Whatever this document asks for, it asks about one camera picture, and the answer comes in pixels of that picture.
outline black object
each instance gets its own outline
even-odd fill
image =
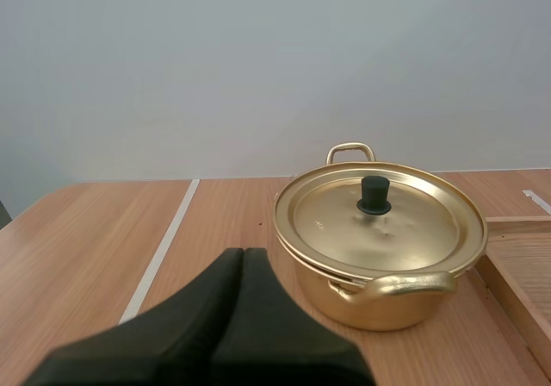
[[[243,255],[242,249],[226,250],[157,307],[54,350],[24,385],[208,384],[212,351],[238,295]]]
[[[287,295],[266,251],[229,249],[157,307],[51,352],[24,386],[374,385]]]
[[[0,201],[0,229],[4,228],[11,222],[11,217],[6,211],[6,208],[3,207],[2,201]]]
[[[375,384],[356,346],[291,300],[260,248],[245,252],[238,302],[212,370],[219,386]]]
[[[385,177],[369,176],[362,179],[362,199],[357,207],[366,214],[384,215],[392,208],[387,201],[390,181]]]

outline black lid knob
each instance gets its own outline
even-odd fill
[[[369,176],[362,179],[362,199],[357,207],[366,214],[383,215],[391,209],[387,201],[390,181],[385,177]]]

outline wooden tray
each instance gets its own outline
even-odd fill
[[[551,217],[487,218],[475,269],[551,378]]]

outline pot rim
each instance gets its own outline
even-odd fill
[[[315,249],[310,247],[298,236],[298,234],[296,234],[294,230],[292,230],[291,221],[288,219],[289,212],[287,212],[288,222],[282,223],[282,218],[285,218],[285,214],[282,213],[282,207],[280,205],[282,203],[282,198],[289,198],[288,192],[290,192],[293,187],[296,187],[297,183],[300,180],[306,180],[307,178],[310,178],[312,180],[322,177],[325,174],[329,174],[335,170],[343,170],[346,168],[362,169],[373,166],[378,166],[381,169],[388,169],[390,171],[405,171],[415,177],[428,179],[429,181],[446,188],[447,191],[450,192],[450,194],[456,195],[460,197],[464,202],[466,202],[470,208],[470,211],[476,216],[481,231],[480,243],[477,247],[471,250],[472,254],[464,258],[462,261],[458,262],[451,259],[454,257],[454,254],[450,253],[450,255],[444,258],[442,261],[436,262],[435,264],[431,264],[426,267],[412,269],[408,271],[388,271],[376,269],[370,270],[364,267],[356,267],[354,265],[341,263],[333,258],[326,257],[325,255],[317,252]],[[283,190],[275,197],[275,205],[273,208],[273,222],[279,241],[289,252],[289,254],[292,255],[292,257],[299,260],[303,265],[308,266],[308,268],[315,272],[318,272],[319,274],[325,275],[326,277],[335,276],[334,278],[342,278],[343,282],[352,283],[354,285],[361,285],[359,283],[360,281],[367,282],[368,280],[371,280],[373,278],[383,277],[390,274],[399,274],[403,272],[422,273],[428,271],[447,271],[454,276],[458,276],[474,266],[474,264],[476,264],[476,261],[484,254],[488,240],[486,219],[481,214],[479,208],[471,200],[471,198],[465,195],[465,193],[463,193],[461,190],[457,189],[453,184],[434,174],[419,170],[417,168],[379,161],[334,163],[331,165],[320,166],[318,168],[307,171],[299,175],[298,177],[293,178],[293,180],[289,184],[287,184],[283,188]]]

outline aluminum pot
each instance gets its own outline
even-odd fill
[[[352,149],[368,161],[333,162]],[[363,143],[334,146],[325,166],[291,181],[276,198],[274,225],[313,305],[379,331],[432,316],[488,238],[484,216],[454,185],[378,162]]]

